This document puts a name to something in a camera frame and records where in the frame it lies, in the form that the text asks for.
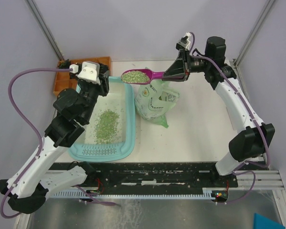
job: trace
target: white table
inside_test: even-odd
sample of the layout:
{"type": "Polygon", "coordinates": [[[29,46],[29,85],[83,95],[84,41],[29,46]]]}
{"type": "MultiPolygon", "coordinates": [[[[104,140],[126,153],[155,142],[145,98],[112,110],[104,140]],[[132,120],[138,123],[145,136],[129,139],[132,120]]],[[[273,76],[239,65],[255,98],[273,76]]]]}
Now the white table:
{"type": "MultiPolygon", "coordinates": [[[[112,62],[112,75],[148,67],[165,71],[173,61],[112,62]]],[[[181,93],[177,105],[166,114],[168,129],[136,117],[136,141],[132,153],[114,162],[213,162],[228,152],[236,136],[224,102],[205,80],[193,73],[186,82],[171,82],[181,93]]],[[[71,162],[66,152],[56,162],[71,162]]]]}

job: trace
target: white wall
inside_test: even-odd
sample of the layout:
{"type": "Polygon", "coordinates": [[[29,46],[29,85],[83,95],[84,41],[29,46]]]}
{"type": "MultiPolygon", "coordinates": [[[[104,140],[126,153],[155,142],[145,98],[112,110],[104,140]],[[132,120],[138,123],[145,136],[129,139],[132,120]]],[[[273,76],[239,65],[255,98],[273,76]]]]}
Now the white wall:
{"type": "Polygon", "coordinates": [[[253,108],[275,126],[270,145],[272,166],[279,169],[286,187],[286,0],[277,1],[241,72],[253,108]]]}
{"type": "Polygon", "coordinates": [[[236,58],[266,0],[35,0],[66,58],[173,60],[176,42],[196,34],[226,39],[236,58]]]}
{"type": "MultiPolygon", "coordinates": [[[[55,67],[57,59],[23,0],[0,0],[0,179],[18,171],[38,144],[37,137],[8,99],[10,79],[20,71],[55,67]]],[[[34,73],[16,81],[13,95],[25,115],[43,132],[52,118],[54,74],[34,73]]],[[[11,214],[8,204],[6,212],[11,214]]],[[[14,219],[0,216],[0,228],[14,219]]]]}

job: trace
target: pile of green pellets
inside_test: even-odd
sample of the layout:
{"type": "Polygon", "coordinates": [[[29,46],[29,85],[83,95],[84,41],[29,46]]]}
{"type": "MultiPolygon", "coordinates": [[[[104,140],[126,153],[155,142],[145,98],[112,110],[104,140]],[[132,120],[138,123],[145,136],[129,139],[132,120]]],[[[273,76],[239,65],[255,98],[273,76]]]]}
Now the pile of green pellets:
{"type": "Polygon", "coordinates": [[[149,77],[141,71],[124,73],[121,79],[124,83],[146,83],[149,81],[149,77]]]}
{"type": "Polygon", "coordinates": [[[119,115],[110,109],[102,112],[95,126],[96,144],[110,144],[117,140],[119,115]]]}

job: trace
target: orange tray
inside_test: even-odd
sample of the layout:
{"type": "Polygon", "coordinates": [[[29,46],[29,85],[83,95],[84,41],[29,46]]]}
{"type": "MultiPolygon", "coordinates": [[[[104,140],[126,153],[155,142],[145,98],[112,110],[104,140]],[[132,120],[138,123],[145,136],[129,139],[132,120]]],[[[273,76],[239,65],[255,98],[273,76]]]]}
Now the orange tray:
{"type": "MultiPolygon", "coordinates": [[[[111,58],[109,56],[70,60],[71,64],[82,63],[84,61],[92,61],[96,63],[106,64],[109,67],[109,75],[111,75],[111,58]]],[[[63,89],[76,89],[76,86],[77,81],[74,79],[71,80],[69,73],[56,73],[53,93],[57,97],[63,89]]]]}

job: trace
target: green and white plastic bag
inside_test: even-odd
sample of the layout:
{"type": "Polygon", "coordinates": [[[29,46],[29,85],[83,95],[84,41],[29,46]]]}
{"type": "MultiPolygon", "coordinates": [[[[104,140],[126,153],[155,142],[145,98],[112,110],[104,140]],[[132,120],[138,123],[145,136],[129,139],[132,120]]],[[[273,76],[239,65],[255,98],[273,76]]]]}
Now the green and white plastic bag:
{"type": "Polygon", "coordinates": [[[168,86],[169,82],[153,80],[148,85],[141,85],[134,101],[139,115],[152,123],[168,128],[165,113],[172,109],[180,93],[168,86]]]}

